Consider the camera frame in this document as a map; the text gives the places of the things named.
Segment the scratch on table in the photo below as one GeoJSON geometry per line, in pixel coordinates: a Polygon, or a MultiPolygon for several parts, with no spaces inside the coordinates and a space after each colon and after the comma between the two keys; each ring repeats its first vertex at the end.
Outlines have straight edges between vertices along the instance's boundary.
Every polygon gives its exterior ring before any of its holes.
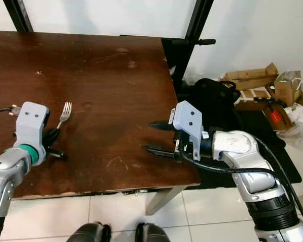
{"type": "Polygon", "coordinates": [[[43,73],[42,73],[42,71],[37,71],[36,73],[35,73],[35,75],[38,75],[38,76],[45,76],[43,73]]]}
{"type": "Polygon", "coordinates": [[[136,68],[137,66],[138,66],[137,62],[132,61],[132,62],[128,63],[127,67],[133,69],[133,68],[136,68]]]}
{"type": "Polygon", "coordinates": [[[95,63],[99,64],[99,63],[108,61],[110,59],[113,59],[113,58],[117,57],[118,55],[120,55],[120,54],[119,53],[114,53],[114,54],[111,54],[111,55],[108,55],[108,56],[94,58],[95,60],[97,60],[97,62],[95,62],[95,63]]]}
{"type": "Polygon", "coordinates": [[[124,49],[124,48],[119,48],[116,50],[116,52],[119,54],[127,54],[127,53],[129,53],[129,50],[124,49]]]}
{"type": "Polygon", "coordinates": [[[116,159],[119,159],[120,162],[123,163],[123,164],[125,165],[126,169],[129,170],[127,164],[120,158],[120,156],[117,156],[117,157],[111,159],[111,160],[108,162],[107,167],[108,167],[114,160],[116,160],[116,159]]]}

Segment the black wheel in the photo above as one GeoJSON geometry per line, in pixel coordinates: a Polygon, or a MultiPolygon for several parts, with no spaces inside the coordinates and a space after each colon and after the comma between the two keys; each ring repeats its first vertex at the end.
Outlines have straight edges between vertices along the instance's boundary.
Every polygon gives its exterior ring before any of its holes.
{"type": "Polygon", "coordinates": [[[142,235],[143,235],[143,226],[145,223],[140,223],[137,225],[136,235],[135,235],[135,242],[143,242],[142,235]]]}
{"type": "Polygon", "coordinates": [[[102,242],[110,242],[111,240],[111,228],[109,225],[103,225],[102,242]]]}

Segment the wooden table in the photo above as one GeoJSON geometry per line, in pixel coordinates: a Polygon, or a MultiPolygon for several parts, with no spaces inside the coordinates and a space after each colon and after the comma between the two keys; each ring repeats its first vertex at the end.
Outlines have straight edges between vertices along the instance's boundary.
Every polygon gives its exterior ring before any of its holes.
{"type": "MultiPolygon", "coordinates": [[[[159,38],[0,32],[0,108],[32,101],[51,110],[54,128],[73,103],[49,157],[33,167],[15,198],[42,198],[163,188],[153,214],[199,184],[188,163],[156,158],[141,144],[173,148],[172,132],[147,126],[168,119],[176,96],[159,38]]],[[[0,113],[0,153],[15,141],[14,117],[0,113]]]]}

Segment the metal fork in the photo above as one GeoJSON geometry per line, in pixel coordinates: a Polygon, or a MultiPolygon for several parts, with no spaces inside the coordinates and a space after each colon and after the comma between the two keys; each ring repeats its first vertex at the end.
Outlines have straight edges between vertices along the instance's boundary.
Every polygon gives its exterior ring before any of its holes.
{"type": "Polygon", "coordinates": [[[59,123],[59,125],[57,125],[57,129],[60,128],[62,122],[66,121],[70,117],[71,111],[72,111],[72,103],[66,102],[64,105],[63,112],[60,116],[60,123],[59,123]]]}

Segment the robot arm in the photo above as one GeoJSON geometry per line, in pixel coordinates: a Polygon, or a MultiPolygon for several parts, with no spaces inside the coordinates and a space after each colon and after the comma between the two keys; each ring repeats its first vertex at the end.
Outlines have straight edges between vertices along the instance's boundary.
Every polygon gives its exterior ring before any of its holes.
{"type": "Polygon", "coordinates": [[[14,189],[22,182],[31,166],[41,164],[46,156],[42,145],[42,130],[49,109],[43,105],[25,102],[17,118],[17,141],[13,148],[0,155],[0,217],[8,212],[14,189]]]}
{"type": "Polygon", "coordinates": [[[276,179],[272,166],[260,155],[253,136],[242,131],[205,132],[201,112],[186,101],[178,103],[171,111],[168,123],[154,122],[150,126],[175,131],[175,149],[170,152],[143,146],[148,152],[232,174],[260,241],[303,241],[303,222],[296,214],[292,196],[286,195],[286,187],[276,179]],[[202,156],[223,160],[230,169],[207,166],[200,162],[202,156]]]}

